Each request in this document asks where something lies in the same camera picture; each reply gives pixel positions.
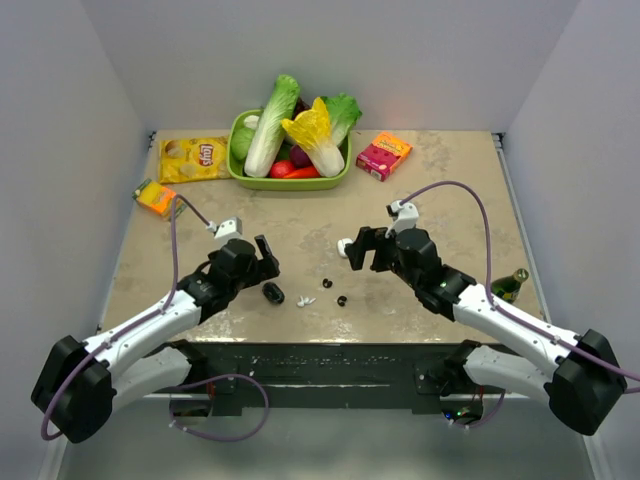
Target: beige table surface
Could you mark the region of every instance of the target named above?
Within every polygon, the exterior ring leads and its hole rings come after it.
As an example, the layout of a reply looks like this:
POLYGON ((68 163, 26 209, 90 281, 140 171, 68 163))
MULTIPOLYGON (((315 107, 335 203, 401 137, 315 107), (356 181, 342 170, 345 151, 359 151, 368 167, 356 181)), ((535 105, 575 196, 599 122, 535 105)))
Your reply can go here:
MULTIPOLYGON (((220 130, 160 131, 157 140, 225 134, 220 130)), ((352 133, 357 155, 377 131, 352 133)), ((450 179, 470 185, 485 202, 497 276, 527 266, 502 169, 488 132, 395 131, 414 145, 407 161, 384 183, 352 167, 335 189, 318 192, 247 190, 233 180, 175 185, 208 218, 220 222, 238 215, 244 237, 264 234, 280 261, 275 281, 284 304, 270 305, 260 288, 242 291, 229 308, 180 338, 191 341, 250 342, 459 342, 489 338, 438 317, 420 306, 413 291, 391 273, 373 273, 369 263, 352 272, 336 251, 340 238, 355 238, 361 226, 387 226, 385 206, 429 183, 450 179), (333 280, 331 289, 322 279, 333 280), (299 295, 316 297, 296 306, 299 295), (337 305, 339 295, 347 305, 337 305)), ((149 151, 146 176, 156 178, 156 146, 149 151)), ((443 261, 483 282, 485 246, 478 208, 465 191, 441 187, 414 200, 419 226, 436 242, 443 261)), ((191 212, 178 218, 180 277, 214 250, 212 235, 191 212)), ((104 318, 116 326, 157 301, 171 280, 169 224, 135 208, 104 318)), ((517 305, 540 316, 532 281, 517 305)))

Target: yellow chip bag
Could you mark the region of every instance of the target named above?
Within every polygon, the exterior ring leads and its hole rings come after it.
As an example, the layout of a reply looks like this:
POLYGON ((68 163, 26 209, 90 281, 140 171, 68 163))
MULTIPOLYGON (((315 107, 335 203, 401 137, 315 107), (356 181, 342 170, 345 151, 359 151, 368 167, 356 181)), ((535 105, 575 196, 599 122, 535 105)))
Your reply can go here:
POLYGON ((160 183, 231 177, 227 170, 227 137, 163 140, 159 156, 160 183))

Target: white enclosure wall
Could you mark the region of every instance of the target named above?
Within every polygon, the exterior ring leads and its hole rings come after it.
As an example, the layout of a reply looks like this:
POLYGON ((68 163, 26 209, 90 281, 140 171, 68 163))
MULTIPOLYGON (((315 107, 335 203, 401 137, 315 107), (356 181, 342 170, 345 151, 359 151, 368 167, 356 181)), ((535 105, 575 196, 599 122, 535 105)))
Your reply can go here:
POLYGON ((31 389, 95 331, 146 144, 77 0, 0 2, 0 64, 0 478, 23 480, 46 448, 31 389))
MULTIPOLYGON (((509 171, 553 320, 609 337, 640 371, 640 3, 582 0, 506 136, 509 171)), ((640 397, 599 435, 640 475, 640 397)))
POLYGON ((82 0, 145 126, 228 128, 278 73, 362 128, 504 131, 577 0, 82 0))

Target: green basket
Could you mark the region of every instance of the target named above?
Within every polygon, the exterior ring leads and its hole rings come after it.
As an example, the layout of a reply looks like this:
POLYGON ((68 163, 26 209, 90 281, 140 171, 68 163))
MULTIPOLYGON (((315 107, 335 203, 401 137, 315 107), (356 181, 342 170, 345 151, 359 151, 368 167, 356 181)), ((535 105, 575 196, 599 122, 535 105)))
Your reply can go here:
MULTIPOLYGON (((233 134, 237 128, 244 127, 244 119, 249 115, 260 115, 261 110, 249 110, 238 115, 231 127, 229 134, 229 144, 231 144, 233 134)), ((288 191, 304 191, 304 190, 328 190, 338 185, 351 168, 351 135, 348 135, 342 145, 340 152, 344 157, 344 169, 335 177, 331 178, 299 178, 299 179, 280 179, 280 178, 253 178, 245 177, 242 172, 244 162, 240 162, 231 153, 231 148, 227 148, 227 168, 233 178, 245 188, 253 190, 288 190, 288 191)))

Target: green bottle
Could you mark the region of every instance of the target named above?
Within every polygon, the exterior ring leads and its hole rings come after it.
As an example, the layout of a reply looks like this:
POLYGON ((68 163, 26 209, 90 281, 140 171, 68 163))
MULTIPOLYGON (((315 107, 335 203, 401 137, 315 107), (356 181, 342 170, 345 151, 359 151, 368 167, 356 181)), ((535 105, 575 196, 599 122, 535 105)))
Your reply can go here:
POLYGON ((502 277, 491 282, 491 292, 505 302, 513 303, 520 294, 520 287, 529 278, 529 272, 519 268, 513 275, 502 277))

